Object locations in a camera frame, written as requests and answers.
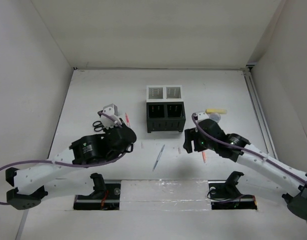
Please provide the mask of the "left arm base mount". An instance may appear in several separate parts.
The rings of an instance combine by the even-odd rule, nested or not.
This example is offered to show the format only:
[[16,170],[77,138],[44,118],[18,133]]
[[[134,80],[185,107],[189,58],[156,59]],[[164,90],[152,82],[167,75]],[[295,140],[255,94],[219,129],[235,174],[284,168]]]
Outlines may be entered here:
[[118,211],[120,209],[121,181],[104,180],[99,173],[90,175],[92,193],[76,195],[73,209],[77,211]]

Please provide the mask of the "yellow highlighter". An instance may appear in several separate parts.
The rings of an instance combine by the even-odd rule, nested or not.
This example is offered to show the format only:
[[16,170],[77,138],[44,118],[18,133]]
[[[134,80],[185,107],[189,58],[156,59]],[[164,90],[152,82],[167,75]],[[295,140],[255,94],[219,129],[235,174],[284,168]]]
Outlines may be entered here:
[[227,114],[227,110],[226,109],[217,109],[217,108],[207,108],[205,110],[205,112],[207,114],[220,114],[220,115],[225,115]]

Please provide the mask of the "black slotted organizer box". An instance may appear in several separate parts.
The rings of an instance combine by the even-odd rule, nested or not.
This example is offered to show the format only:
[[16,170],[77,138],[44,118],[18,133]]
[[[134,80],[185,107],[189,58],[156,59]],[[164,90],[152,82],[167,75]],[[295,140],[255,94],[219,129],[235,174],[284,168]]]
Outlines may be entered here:
[[147,102],[147,132],[180,132],[186,123],[185,105],[183,101]]

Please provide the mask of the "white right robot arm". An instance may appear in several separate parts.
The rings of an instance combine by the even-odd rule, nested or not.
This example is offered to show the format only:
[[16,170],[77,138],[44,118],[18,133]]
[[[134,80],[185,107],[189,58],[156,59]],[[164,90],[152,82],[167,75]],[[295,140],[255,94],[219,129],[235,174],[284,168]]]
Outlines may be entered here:
[[246,195],[259,196],[282,205],[307,221],[307,172],[288,166],[236,134],[226,134],[209,117],[191,116],[194,128],[184,131],[183,148],[187,153],[214,151],[224,159],[245,166],[265,177],[254,180],[233,171],[220,186],[210,185],[207,196],[219,203],[230,203]]

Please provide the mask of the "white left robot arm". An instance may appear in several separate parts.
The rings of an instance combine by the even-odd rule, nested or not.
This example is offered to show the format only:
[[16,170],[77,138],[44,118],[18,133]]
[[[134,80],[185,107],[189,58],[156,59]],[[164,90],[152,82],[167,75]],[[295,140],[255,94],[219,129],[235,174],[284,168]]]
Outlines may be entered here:
[[100,134],[83,136],[54,158],[37,160],[25,169],[10,167],[5,171],[5,180],[13,188],[6,193],[6,202],[17,210],[26,210],[64,196],[103,198],[107,188],[100,173],[70,179],[66,175],[115,163],[133,151],[136,140],[135,132],[122,122]]

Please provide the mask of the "clear jar of paperclips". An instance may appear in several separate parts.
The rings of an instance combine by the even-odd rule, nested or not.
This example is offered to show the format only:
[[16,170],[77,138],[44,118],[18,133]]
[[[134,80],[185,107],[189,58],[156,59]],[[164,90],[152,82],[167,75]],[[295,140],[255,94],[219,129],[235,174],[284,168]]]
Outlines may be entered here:
[[213,112],[209,114],[209,118],[216,123],[219,123],[221,120],[221,115],[217,112]]

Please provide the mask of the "white slotted organizer box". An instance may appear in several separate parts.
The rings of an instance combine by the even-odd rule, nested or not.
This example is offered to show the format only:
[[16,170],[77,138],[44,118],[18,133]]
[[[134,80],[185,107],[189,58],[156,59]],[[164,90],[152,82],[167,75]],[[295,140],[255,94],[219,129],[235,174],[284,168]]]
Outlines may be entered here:
[[183,102],[182,85],[147,85],[147,103]]

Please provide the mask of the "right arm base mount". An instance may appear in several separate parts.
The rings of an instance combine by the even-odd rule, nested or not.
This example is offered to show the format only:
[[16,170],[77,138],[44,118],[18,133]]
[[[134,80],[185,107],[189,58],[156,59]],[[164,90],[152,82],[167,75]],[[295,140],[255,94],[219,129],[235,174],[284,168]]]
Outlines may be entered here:
[[237,188],[242,172],[233,171],[226,180],[208,181],[206,198],[212,210],[257,210],[256,198],[241,194]]

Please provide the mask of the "orange red pen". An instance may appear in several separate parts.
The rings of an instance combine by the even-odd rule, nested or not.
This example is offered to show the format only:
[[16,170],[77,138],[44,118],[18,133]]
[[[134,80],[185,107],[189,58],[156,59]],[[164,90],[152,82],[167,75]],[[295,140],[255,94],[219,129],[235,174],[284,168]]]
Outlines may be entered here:
[[206,153],[203,151],[201,154],[202,154],[203,162],[205,164],[207,162]]

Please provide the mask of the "black handled scissors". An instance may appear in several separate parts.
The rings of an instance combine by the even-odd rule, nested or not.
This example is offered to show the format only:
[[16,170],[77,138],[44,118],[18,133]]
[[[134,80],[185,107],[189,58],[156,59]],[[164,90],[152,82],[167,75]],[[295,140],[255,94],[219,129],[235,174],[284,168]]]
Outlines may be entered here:
[[104,126],[100,120],[97,120],[93,122],[92,127],[95,132],[101,132]]

